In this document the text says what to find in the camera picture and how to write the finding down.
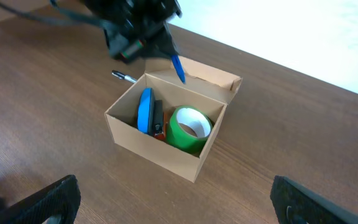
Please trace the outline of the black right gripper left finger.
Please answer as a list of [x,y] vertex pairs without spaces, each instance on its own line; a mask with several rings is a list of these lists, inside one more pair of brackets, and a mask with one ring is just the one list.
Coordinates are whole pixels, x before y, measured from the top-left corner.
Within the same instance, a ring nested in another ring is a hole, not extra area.
[[67,175],[0,211],[0,224],[73,224],[81,203],[78,181]]

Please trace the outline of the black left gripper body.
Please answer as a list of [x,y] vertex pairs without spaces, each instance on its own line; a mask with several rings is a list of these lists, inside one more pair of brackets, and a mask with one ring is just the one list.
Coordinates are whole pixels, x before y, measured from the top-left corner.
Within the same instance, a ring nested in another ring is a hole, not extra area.
[[133,14],[109,12],[103,31],[109,56],[124,63],[137,58],[172,59],[178,55],[167,21],[181,16],[180,12]]

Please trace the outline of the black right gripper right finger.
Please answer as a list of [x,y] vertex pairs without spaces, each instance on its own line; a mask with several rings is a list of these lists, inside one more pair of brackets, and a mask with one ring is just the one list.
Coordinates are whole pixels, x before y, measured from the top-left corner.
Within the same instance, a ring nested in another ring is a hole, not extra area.
[[358,216],[285,176],[270,192],[279,224],[358,224]]

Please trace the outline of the black sharpie marker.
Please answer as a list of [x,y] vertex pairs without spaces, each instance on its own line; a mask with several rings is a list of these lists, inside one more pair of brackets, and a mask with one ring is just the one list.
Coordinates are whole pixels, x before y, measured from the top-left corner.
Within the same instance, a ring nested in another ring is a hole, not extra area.
[[125,75],[125,74],[123,74],[123,73],[121,73],[121,72],[118,72],[118,71],[116,71],[116,70],[113,70],[113,71],[111,72],[111,74],[112,74],[113,76],[115,76],[115,77],[121,79],[121,80],[126,80],[126,81],[131,82],[131,83],[136,83],[136,82],[137,82],[137,80],[136,80],[135,78],[133,78],[133,77],[131,77],[131,76],[129,76],[129,75]]

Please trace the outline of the blue ballpoint pen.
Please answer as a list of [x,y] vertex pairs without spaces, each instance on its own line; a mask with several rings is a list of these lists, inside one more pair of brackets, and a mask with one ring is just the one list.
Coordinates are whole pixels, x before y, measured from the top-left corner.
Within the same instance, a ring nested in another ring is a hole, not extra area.
[[171,56],[171,61],[172,61],[172,64],[174,66],[174,69],[175,69],[179,79],[181,80],[181,82],[183,84],[185,84],[186,83],[185,72],[184,72],[184,69],[183,69],[183,67],[181,65],[179,56],[178,55],[172,55]]

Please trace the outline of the blue plastic case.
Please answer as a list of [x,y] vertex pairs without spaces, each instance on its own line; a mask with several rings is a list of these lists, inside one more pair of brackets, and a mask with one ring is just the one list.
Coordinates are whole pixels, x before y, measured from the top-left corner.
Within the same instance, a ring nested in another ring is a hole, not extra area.
[[145,88],[140,97],[137,113],[137,129],[144,134],[152,135],[154,103],[153,89]]

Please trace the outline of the brown cardboard box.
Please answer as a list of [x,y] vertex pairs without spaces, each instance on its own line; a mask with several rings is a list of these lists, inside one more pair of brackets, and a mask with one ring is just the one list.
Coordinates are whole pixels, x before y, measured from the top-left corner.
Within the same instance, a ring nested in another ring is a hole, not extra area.
[[[220,129],[226,108],[237,94],[242,77],[180,57],[185,83],[171,61],[148,59],[144,74],[105,112],[114,142],[165,169],[194,182]],[[154,91],[169,115],[179,107],[194,107],[211,122],[212,128],[198,152],[185,152],[137,129],[142,92]]]

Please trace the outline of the orange black stapler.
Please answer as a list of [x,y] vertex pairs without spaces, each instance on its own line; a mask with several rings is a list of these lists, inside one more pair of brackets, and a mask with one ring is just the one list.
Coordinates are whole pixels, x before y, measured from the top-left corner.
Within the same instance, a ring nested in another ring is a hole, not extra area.
[[165,114],[163,112],[162,100],[155,101],[152,127],[153,127],[154,138],[156,138],[160,141],[165,141],[166,122],[165,122]]

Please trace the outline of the green tape roll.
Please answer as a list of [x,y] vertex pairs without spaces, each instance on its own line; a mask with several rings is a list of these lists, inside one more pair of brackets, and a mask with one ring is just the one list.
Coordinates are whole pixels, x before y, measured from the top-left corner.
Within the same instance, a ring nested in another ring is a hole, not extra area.
[[203,150],[213,130],[209,118],[192,106],[177,107],[169,119],[167,144],[189,154]]

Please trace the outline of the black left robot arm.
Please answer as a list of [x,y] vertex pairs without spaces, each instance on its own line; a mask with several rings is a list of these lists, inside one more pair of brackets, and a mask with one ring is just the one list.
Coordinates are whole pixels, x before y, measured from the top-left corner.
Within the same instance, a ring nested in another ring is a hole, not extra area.
[[83,0],[93,15],[109,23],[104,35],[109,55],[124,63],[138,58],[171,59],[178,50],[168,21],[181,16],[176,0]]

